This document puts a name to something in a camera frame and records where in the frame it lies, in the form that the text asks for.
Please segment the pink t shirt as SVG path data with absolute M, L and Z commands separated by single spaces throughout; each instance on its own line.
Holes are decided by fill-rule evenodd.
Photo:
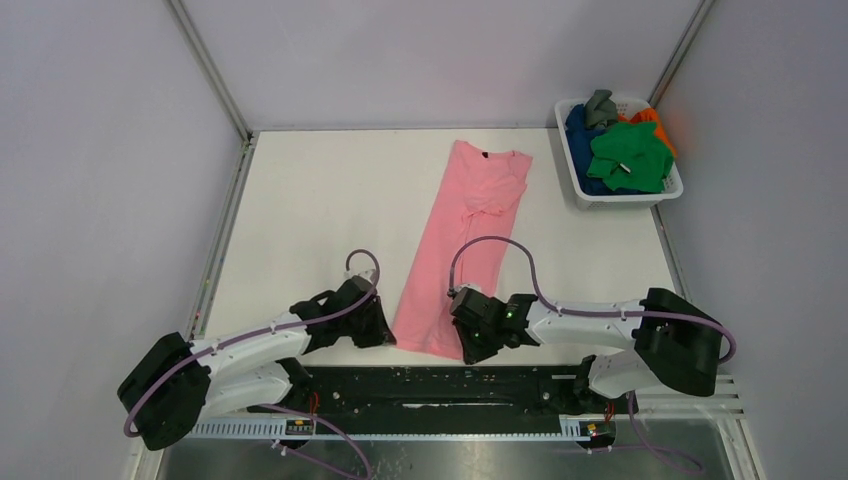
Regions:
M 494 294 L 532 165 L 519 151 L 453 143 L 392 322 L 399 349 L 461 359 L 448 291 Z

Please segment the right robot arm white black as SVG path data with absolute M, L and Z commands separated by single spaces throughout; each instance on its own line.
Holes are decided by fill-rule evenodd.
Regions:
M 579 396 L 617 399 L 663 385 L 709 397 L 716 389 L 728 330 L 677 294 L 649 289 L 645 298 L 611 304 L 557 304 L 536 294 L 502 301 L 470 286 L 450 293 L 462 358 L 476 364 L 503 348 L 578 344 L 608 348 L 586 356 L 575 379 Z

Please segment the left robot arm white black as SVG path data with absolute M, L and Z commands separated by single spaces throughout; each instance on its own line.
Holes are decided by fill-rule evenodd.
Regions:
M 297 357 L 343 337 L 360 349 L 396 342 L 375 286 L 359 275 L 240 333 L 197 341 L 166 334 L 118 387 L 125 433 L 157 451 L 207 418 L 279 403 L 306 376 Z

